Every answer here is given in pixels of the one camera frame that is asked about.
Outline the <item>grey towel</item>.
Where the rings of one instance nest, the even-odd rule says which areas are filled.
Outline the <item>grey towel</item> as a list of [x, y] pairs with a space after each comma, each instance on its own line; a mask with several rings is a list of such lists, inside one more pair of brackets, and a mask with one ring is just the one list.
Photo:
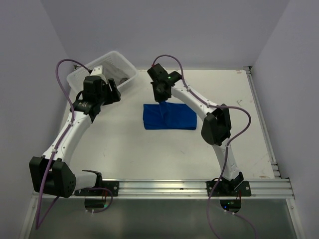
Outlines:
[[115, 67], [114, 65], [106, 62], [101, 64], [104, 69], [104, 75], [107, 79], [113, 78], [116, 86], [124, 83], [129, 79], [129, 75], [126, 74], [123, 70]]

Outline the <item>blue towel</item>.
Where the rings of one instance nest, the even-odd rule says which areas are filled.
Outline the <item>blue towel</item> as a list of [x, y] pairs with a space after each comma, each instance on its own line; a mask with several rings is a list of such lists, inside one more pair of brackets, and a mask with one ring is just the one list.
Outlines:
[[146, 130], [196, 130], [197, 115], [186, 104], [164, 101], [143, 105], [143, 123]]

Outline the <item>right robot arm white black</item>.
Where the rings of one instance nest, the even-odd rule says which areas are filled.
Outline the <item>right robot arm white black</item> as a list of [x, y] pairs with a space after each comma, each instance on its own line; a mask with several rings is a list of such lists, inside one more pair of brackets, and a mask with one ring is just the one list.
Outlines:
[[191, 87], [182, 75], [173, 71], [168, 73], [160, 64], [147, 70], [151, 78], [156, 102], [175, 97], [190, 107], [203, 121], [201, 136], [211, 145], [219, 162], [222, 177], [221, 186], [226, 195], [234, 195], [240, 189], [244, 177], [228, 144], [231, 136], [231, 120], [226, 105], [217, 105], [204, 98]]

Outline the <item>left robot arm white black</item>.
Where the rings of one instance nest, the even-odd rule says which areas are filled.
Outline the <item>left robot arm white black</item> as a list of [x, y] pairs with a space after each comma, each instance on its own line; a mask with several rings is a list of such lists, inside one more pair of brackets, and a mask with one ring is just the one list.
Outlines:
[[85, 77], [83, 90], [77, 94], [58, 137], [40, 157], [34, 156], [30, 160], [35, 192], [63, 198], [79, 190], [87, 190], [94, 196], [102, 193], [104, 184], [100, 172], [82, 170], [76, 175], [69, 164], [81, 137], [100, 113], [101, 107], [120, 99], [114, 79], [104, 80], [97, 75]]

